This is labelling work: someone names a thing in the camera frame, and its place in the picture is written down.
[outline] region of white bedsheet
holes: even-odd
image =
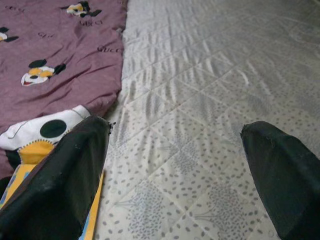
[[[320,7],[130,0],[97,240],[276,240],[240,131],[263,120],[320,157]]]

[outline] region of bedding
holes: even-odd
[[[2,0],[0,179],[41,161],[121,89],[122,0]]]
[[[312,0],[130,0],[96,240],[278,240],[245,157],[267,121],[320,157]]]

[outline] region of purple blanket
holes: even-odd
[[[36,164],[121,90],[127,0],[2,0],[0,179]]]

